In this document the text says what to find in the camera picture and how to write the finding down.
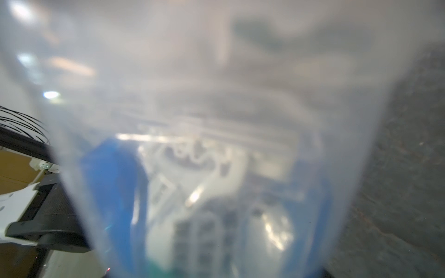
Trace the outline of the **clear plastic container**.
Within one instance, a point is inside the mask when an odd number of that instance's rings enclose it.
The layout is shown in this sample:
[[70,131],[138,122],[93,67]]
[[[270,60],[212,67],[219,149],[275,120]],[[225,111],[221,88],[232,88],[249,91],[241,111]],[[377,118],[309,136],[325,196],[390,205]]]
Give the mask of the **clear plastic container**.
[[113,278],[318,278],[443,1],[2,1]]

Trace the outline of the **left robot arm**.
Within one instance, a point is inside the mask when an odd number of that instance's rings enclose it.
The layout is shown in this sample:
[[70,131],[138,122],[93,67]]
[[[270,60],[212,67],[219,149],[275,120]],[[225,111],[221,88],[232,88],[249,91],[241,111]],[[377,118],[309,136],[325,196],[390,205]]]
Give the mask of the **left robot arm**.
[[90,246],[58,174],[1,195],[1,243],[86,253]]

